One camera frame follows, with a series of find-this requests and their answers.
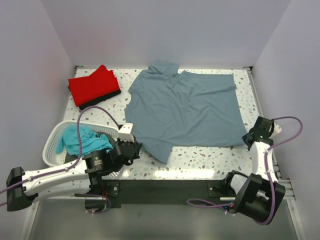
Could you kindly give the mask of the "grey-blue t-shirt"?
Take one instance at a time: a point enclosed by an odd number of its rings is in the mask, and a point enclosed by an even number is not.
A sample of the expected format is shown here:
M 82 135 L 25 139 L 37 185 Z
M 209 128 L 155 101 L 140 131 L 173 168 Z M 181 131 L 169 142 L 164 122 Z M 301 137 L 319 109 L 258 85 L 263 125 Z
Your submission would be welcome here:
M 144 149 L 167 163 L 173 147 L 236 147 L 246 128 L 231 74 L 179 71 L 165 61 L 142 70 L 129 87 L 125 120 Z

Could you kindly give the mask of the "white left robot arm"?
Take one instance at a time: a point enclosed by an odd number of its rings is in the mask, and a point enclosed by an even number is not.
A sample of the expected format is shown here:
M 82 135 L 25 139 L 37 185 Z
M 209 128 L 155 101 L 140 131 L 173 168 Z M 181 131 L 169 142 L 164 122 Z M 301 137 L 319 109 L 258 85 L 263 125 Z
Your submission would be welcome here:
M 25 171 L 22 167 L 10 170 L 6 180 L 7 211 L 15 212 L 30 207 L 45 198 L 78 194 L 99 196 L 104 190 L 102 178 L 130 166 L 139 159 L 142 145 L 118 139 L 112 148 L 93 151 L 82 158 L 56 167 Z

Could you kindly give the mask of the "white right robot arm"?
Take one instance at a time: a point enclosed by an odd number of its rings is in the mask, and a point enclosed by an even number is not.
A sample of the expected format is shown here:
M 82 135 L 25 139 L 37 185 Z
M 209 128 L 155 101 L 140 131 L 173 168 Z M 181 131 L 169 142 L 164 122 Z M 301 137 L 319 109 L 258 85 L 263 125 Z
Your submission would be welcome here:
M 235 196 L 233 209 L 260 225 L 268 225 L 283 200 L 286 189 L 279 184 L 273 169 L 273 120 L 259 116 L 247 134 L 242 137 L 252 160 L 250 175 L 233 170 L 227 174 L 223 192 Z

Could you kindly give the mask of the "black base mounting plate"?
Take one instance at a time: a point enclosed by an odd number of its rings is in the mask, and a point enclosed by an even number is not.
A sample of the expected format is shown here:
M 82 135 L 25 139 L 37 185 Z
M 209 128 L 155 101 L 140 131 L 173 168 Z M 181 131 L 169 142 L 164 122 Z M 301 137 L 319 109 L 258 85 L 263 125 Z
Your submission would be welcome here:
M 107 197 L 112 208 L 122 205 L 185 205 L 188 199 L 217 204 L 233 201 L 235 191 L 224 180 L 103 180 L 87 194 Z

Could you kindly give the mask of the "black folded t-shirt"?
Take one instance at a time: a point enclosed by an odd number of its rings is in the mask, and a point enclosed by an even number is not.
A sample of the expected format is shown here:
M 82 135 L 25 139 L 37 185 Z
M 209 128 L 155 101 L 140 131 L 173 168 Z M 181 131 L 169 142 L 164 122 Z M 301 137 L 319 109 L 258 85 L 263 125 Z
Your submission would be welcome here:
M 118 85 L 100 88 L 97 86 L 68 86 L 68 89 L 71 92 L 75 106 L 80 110 L 113 98 L 122 92 Z

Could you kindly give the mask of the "red folded t-shirt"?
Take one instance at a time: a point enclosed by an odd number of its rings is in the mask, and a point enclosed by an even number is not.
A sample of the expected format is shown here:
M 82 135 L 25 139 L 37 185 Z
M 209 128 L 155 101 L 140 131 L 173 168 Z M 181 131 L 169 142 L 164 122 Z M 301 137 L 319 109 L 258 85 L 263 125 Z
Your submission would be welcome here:
M 103 88 L 107 86 L 119 86 L 119 83 L 114 72 L 101 65 L 89 76 L 70 78 L 68 86 Z

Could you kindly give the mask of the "white plastic laundry basket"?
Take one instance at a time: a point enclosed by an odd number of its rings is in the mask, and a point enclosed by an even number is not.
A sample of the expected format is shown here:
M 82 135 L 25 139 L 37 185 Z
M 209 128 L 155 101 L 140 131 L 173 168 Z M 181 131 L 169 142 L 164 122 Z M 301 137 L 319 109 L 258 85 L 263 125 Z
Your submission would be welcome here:
M 55 167 L 59 165 L 63 165 L 65 163 L 65 158 L 67 155 L 67 151 L 65 147 L 60 153 L 56 153 L 56 149 L 59 141 L 62 138 L 62 135 L 66 128 L 69 126 L 76 126 L 75 120 L 66 120 L 57 124 L 52 132 L 50 133 L 44 149 L 42 151 L 42 159 L 43 161 L 50 167 Z M 95 124 L 90 122 L 80 121 L 80 127 L 88 127 L 96 133 L 104 133 L 112 137 L 114 140 L 118 138 L 118 129 L 113 126 Z

